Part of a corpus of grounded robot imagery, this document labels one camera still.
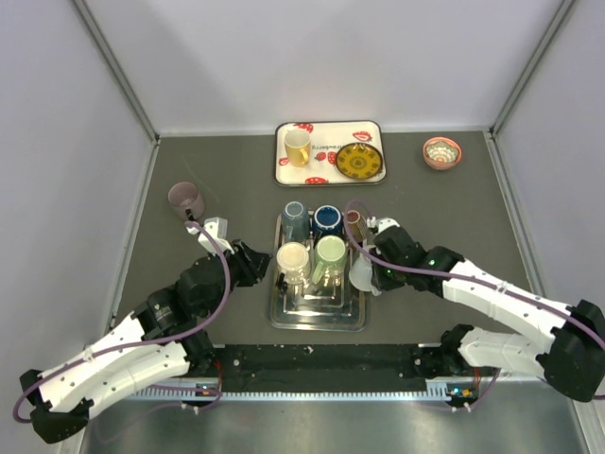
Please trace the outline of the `light blue mug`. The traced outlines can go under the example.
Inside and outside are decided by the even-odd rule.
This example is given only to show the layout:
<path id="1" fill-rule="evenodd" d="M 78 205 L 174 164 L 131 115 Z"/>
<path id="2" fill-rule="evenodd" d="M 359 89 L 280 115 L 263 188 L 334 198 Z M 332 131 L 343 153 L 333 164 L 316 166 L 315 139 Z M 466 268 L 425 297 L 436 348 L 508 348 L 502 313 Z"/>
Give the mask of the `light blue mug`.
<path id="1" fill-rule="evenodd" d="M 349 281 L 360 292 L 371 293 L 374 296 L 380 294 L 380 290 L 372 283 L 372 262 L 364 254 L 361 254 L 351 266 Z"/>

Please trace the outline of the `cream mug black handle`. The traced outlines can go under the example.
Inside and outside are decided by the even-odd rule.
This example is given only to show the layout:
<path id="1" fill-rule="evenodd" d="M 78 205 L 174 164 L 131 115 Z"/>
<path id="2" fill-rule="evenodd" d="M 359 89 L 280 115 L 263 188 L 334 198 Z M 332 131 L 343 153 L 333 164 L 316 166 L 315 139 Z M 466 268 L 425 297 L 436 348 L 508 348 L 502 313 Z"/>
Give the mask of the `cream mug black handle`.
<path id="1" fill-rule="evenodd" d="M 310 284 L 310 253 L 302 243 L 288 242 L 282 245 L 277 252 L 276 261 L 278 289 L 286 290 Z"/>

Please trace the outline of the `grey-blue faceted mug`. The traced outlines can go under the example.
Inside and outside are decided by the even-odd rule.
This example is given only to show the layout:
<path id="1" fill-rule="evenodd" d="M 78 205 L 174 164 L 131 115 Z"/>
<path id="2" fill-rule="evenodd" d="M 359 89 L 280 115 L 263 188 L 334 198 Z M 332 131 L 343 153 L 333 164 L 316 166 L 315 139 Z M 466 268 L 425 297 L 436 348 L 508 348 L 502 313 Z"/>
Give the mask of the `grey-blue faceted mug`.
<path id="1" fill-rule="evenodd" d="M 285 206 L 281 224 L 285 242 L 305 242 L 310 236 L 308 209 L 299 201 L 290 201 Z"/>

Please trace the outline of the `light green mug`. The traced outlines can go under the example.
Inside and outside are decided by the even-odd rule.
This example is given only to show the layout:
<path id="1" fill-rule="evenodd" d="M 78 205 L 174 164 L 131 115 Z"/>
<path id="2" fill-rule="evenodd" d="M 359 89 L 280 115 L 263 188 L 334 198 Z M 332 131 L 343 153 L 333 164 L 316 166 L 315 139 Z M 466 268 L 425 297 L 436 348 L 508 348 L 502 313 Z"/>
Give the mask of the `light green mug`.
<path id="1" fill-rule="evenodd" d="M 315 245 L 315 268 L 311 282 L 319 284 L 326 278 L 340 277 L 346 268 L 348 249 L 339 236 L 323 236 Z"/>

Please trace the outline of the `brown striped mug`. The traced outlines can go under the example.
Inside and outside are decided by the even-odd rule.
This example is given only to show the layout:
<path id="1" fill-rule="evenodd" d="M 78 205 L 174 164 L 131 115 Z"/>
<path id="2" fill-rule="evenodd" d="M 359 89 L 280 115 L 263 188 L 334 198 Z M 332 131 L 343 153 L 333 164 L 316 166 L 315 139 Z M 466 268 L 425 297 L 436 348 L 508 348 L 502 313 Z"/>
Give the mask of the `brown striped mug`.
<path id="1" fill-rule="evenodd" d="M 346 225 L 351 231 L 354 242 L 364 246 L 367 242 L 369 233 L 366 220 L 356 210 L 348 210 L 346 213 Z"/>

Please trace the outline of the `dark blue mug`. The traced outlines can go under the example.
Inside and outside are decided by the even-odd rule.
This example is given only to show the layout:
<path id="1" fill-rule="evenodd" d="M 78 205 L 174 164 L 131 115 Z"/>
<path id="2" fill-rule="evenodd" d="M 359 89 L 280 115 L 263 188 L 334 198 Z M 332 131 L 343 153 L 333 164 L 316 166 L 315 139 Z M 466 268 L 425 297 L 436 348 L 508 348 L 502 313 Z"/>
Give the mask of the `dark blue mug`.
<path id="1" fill-rule="evenodd" d="M 324 236 L 342 236 L 343 216 L 334 205 L 318 207 L 312 216 L 312 232 L 315 239 Z"/>

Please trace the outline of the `purple mug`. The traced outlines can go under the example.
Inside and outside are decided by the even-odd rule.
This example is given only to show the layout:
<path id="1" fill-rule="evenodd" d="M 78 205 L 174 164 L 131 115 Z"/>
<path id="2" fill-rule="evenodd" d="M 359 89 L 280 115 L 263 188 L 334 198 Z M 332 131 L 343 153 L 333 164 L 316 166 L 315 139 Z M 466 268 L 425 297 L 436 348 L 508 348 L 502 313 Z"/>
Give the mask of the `purple mug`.
<path id="1" fill-rule="evenodd" d="M 167 200 L 183 220 L 197 220 L 204 213 L 204 199 L 194 183 L 175 183 L 167 193 Z"/>

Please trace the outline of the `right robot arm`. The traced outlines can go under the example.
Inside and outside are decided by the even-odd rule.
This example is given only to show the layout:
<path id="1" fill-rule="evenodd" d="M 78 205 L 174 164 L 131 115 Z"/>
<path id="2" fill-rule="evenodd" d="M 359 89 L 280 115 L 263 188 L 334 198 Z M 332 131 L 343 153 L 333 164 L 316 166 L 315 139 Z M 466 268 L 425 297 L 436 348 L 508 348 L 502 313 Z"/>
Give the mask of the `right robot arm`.
<path id="1" fill-rule="evenodd" d="M 442 246 L 425 250 L 392 219 L 371 229 L 372 286 L 410 286 L 483 313 L 512 329 L 493 333 L 460 324 L 441 337 L 441 363 L 460 375 L 491 367 L 535 375 L 579 402 L 599 398 L 604 378 L 604 314 L 595 304 L 548 300 L 483 271 Z"/>

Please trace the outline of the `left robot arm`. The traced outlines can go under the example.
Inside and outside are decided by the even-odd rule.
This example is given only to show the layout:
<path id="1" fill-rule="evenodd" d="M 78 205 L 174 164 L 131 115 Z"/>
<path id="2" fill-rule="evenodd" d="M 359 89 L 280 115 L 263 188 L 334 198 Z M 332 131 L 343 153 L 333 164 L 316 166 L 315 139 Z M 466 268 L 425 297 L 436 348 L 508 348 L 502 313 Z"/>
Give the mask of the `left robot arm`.
<path id="1" fill-rule="evenodd" d="M 270 254 L 236 240 L 224 256 L 198 259 L 174 284 L 151 293 L 74 358 L 22 374 L 36 434 L 49 445 L 59 443 L 144 388 L 172 377 L 208 373 L 215 349 L 204 323 L 235 288 L 260 283 L 270 259 Z"/>

